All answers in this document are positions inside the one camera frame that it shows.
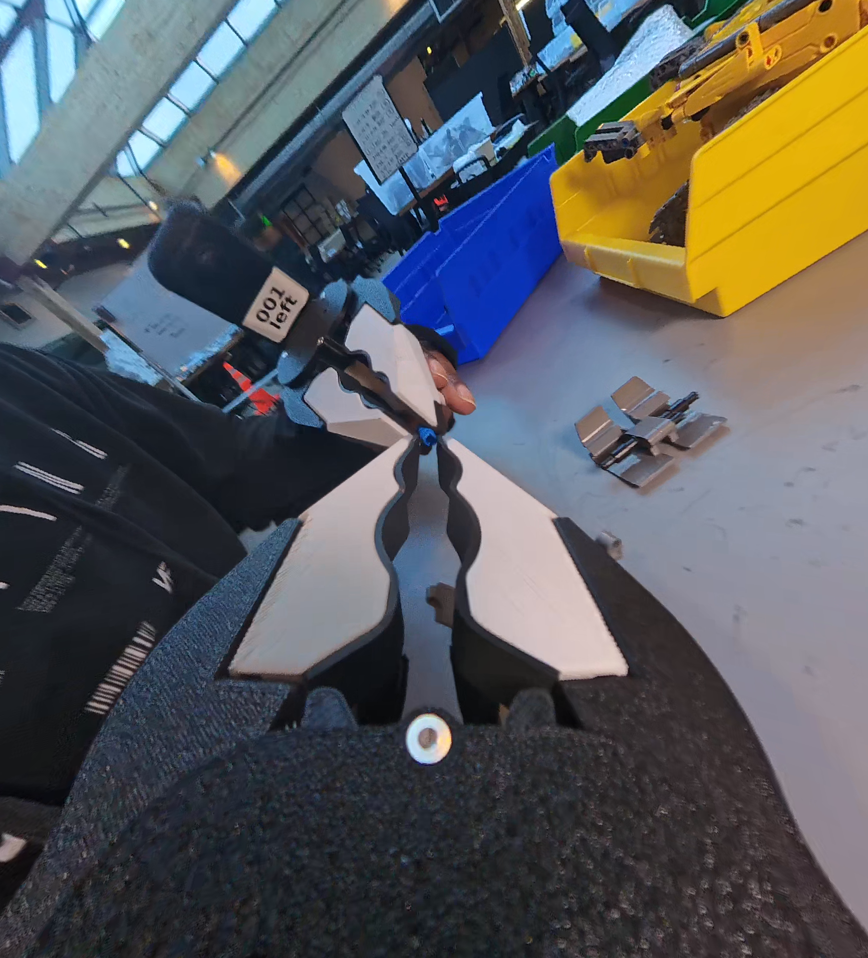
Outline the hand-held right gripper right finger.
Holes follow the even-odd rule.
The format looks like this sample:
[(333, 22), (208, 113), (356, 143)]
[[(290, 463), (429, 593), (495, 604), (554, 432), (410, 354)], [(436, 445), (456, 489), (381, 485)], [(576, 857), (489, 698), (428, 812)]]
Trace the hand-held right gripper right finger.
[(450, 661), (464, 723), (499, 724), (532, 690), (575, 722), (568, 685), (629, 675), (593, 585), (607, 551), (457, 440), (439, 444), (438, 469), (460, 560)]

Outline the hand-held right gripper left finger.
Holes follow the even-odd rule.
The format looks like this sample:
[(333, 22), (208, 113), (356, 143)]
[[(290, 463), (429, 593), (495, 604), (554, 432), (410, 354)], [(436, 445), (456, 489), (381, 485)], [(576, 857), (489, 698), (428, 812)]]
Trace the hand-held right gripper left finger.
[(357, 721), (397, 722), (408, 662), (393, 560), (409, 533), (416, 439), (404, 438), (305, 510), (228, 662), (232, 678), (287, 685), (283, 722), (318, 688)]

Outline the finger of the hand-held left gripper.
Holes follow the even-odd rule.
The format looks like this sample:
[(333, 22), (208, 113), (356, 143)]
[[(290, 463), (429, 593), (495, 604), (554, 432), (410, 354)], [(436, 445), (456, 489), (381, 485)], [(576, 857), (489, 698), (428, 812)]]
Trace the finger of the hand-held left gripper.
[(362, 305), (347, 327), (344, 350), (344, 375), (364, 399), (400, 425), (411, 414), (433, 423), (440, 397), (413, 332)]
[(325, 369), (304, 391), (302, 400), (330, 434), (374, 449), (388, 449), (411, 434), (380, 409), (341, 385), (337, 371)]

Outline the grey hinged panel piece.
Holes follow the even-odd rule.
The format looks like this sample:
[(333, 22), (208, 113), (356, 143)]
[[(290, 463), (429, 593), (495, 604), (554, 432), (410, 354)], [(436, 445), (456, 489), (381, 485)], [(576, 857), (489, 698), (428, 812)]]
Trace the grey hinged panel piece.
[[(622, 542), (618, 536), (608, 531), (601, 531), (596, 535), (595, 542), (605, 550), (609, 557), (614, 560), (622, 559)], [(445, 582), (430, 585), (426, 590), (425, 601), (427, 605), (433, 608), (436, 622), (451, 629), (455, 614), (454, 586)]]

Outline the blue plastic bin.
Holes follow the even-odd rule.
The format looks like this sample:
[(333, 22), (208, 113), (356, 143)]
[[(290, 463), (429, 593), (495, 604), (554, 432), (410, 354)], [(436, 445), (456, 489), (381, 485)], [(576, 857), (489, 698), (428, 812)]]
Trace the blue plastic bin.
[(434, 329), (460, 364), (487, 356), (561, 255), (547, 147), (440, 222), (383, 277), (408, 324)]

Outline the person's left forearm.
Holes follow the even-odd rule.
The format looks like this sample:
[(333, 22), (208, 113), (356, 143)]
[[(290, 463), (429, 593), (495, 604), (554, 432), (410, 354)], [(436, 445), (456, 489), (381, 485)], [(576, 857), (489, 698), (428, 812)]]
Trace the person's left forearm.
[(379, 451), (278, 410), (231, 418), (104, 370), (0, 343), (0, 461), (84, 494), (91, 470), (159, 468), (236, 532), (298, 516)]

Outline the grey desk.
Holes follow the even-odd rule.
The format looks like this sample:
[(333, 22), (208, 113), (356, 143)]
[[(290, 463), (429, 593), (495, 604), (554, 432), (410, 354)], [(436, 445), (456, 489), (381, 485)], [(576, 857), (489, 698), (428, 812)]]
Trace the grey desk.
[[(595, 468), (575, 433), (635, 376), (727, 418), (647, 490)], [(461, 377), (477, 410), (454, 436), (619, 536), (868, 931), (868, 232), (725, 319), (560, 258)]]

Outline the person's left hand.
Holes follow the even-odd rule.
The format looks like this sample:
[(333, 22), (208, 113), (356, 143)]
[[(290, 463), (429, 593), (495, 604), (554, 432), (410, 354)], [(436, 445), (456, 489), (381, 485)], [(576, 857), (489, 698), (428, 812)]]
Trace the person's left hand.
[(457, 417), (469, 416), (477, 409), (477, 402), (453, 362), (444, 353), (429, 346), (422, 346), (421, 350), (440, 404), (453, 411), (455, 425)]

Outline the orange traffic cone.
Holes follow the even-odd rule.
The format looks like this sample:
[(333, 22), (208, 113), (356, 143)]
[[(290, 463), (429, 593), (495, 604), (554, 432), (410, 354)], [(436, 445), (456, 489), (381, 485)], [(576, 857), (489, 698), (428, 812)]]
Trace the orange traffic cone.
[(280, 399), (279, 382), (275, 370), (269, 371), (257, 380), (251, 380), (230, 362), (225, 362), (223, 369), (239, 389), (235, 398), (222, 407), (224, 414), (264, 416), (274, 410)]

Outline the grey brick panel assembly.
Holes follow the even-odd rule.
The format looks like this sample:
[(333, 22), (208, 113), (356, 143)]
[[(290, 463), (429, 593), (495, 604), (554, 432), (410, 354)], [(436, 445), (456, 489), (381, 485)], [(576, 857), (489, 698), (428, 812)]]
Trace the grey brick panel assembly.
[(644, 489), (676, 466), (672, 451), (689, 452), (723, 430), (724, 416), (699, 411), (698, 392), (680, 399), (631, 377), (611, 395), (615, 419), (598, 405), (575, 422), (591, 461), (626, 485)]

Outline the whiteboard on stand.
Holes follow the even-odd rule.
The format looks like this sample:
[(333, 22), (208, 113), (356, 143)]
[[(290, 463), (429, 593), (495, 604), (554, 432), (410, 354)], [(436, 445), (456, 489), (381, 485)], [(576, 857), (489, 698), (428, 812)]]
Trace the whiteboard on stand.
[(374, 75), (342, 112), (344, 126), (369, 170), (368, 188), (394, 216), (416, 206), (419, 191), (407, 166), (418, 144), (383, 78)]

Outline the clear plastic bin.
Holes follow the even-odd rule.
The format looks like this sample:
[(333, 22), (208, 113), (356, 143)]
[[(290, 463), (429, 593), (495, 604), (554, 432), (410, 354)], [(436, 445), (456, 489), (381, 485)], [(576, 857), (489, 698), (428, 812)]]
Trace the clear plastic bin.
[(494, 126), (479, 92), (418, 147), (428, 179), (452, 172), (459, 158), (490, 138)]

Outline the green plastic bin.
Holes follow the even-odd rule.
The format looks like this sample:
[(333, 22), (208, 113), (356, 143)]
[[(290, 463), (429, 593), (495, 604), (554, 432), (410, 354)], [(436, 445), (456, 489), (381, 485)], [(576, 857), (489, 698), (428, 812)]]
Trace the green plastic bin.
[(619, 94), (612, 102), (594, 112), (583, 123), (576, 123), (568, 114), (536, 136), (528, 144), (527, 157), (534, 158), (548, 147), (555, 150), (557, 164), (562, 166), (581, 150), (587, 138), (602, 124), (616, 123), (626, 117), (636, 106), (651, 94), (649, 78), (644, 76)]

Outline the person's black hoodie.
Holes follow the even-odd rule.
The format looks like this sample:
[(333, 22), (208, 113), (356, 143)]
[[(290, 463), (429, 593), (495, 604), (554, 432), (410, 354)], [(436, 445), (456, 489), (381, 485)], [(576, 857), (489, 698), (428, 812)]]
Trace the person's black hoodie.
[(203, 463), (72, 458), (0, 463), (0, 800), (49, 815), (140, 666), (244, 554)]

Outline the white bubble wrap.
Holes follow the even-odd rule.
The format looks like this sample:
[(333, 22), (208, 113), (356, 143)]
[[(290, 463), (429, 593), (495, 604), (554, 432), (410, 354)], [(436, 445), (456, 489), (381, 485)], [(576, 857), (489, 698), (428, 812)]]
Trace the white bubble wrap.
[(614, 65), (567, 110), (567, 118), (576, 127), (593, 121), (691, 36), (691, 28), (673, 6), (660, 6), (634, 30)]

